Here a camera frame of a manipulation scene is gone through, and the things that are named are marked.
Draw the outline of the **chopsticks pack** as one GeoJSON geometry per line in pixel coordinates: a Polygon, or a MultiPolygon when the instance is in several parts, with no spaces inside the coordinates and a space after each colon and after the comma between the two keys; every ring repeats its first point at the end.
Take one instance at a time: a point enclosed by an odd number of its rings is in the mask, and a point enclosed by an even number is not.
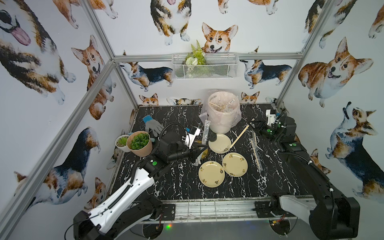
{"type": "Polygon", "coordinates": [[[251,142],[253,153],[255,156],[256,165],[258,167],[258,170],[261,172],[263,171],[263,168],[261,166],[260,157],[258,155],[257,136],[255,132],[252,132],[252,137],[250,138],[250,142],[251,142]]]}
{"type": "MultiPolygon", "coordinates": [[[[205,121],[204,124],[204,131],[203,131],[203,137],[202,137],[202,142],[201,144],[206,145],[208,143],[208,138],[209,138],[209,130],[210,130],[210,124],[211,122],[209,120],[205,121]]],[[[199,156],[195,162],[193,163],[194,166],[198,166],[201,164],[201,157],[199,156]]]]}

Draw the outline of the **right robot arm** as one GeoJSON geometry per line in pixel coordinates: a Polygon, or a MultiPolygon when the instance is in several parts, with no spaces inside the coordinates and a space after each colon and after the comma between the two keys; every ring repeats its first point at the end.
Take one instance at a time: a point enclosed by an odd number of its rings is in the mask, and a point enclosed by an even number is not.
{"type": "Polygon", "coordinates": [[[295,120],[281,113],[270,125],[267,121],[250,121],[248,125],[256,135],[274,144],[277,154],[294,168],[314,198],[312,203],[308,203],[293,195],[276,194],[271,199],[272,208],[291,213],[306,222],[319,240],[357,237],[359,203],[338,190],[315,165],[301,143],[295,140],[295,120]]]}

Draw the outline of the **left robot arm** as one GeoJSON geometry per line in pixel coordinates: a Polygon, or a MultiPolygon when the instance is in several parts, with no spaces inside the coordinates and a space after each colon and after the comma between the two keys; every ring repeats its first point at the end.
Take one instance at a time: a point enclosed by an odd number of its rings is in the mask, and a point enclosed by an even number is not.
{"type": "Polygon", "coordinates": [[[145,220],[159,220],[163,203],[149,196],[134,205],[148,188],[183,161],[195,161],[208,147],[194,140],[201,130],[194,126],[181,127],[173,132],[168,124],[159,135],[151,153],[132,167],[131,176],[117,191],[90,212],[80,211],[70,226],[75,240],[116,240],[133,226],[145,220]]]}

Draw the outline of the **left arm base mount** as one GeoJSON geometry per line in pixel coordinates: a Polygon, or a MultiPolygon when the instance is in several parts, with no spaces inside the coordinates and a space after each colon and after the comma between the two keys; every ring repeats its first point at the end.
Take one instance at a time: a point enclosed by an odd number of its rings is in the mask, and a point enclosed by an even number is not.
{"type": "Polygon", "coordinates": [[[156,209],[153,214],[144,222],[159,222],[159,221],[173,221],[176,215],[175,204],[164,204],[159,209],[156,209]]]}

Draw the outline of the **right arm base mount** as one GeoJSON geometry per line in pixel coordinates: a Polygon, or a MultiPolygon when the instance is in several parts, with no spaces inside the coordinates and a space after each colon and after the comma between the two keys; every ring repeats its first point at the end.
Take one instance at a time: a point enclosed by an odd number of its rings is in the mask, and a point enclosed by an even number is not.
{"type": "Polygon", "coordinates": [[[255,201],[253,211],[256,212],[258,218],[286,218],[296,217],[292,213],[284,210],[273,208],[270,201],[255,201]]]}

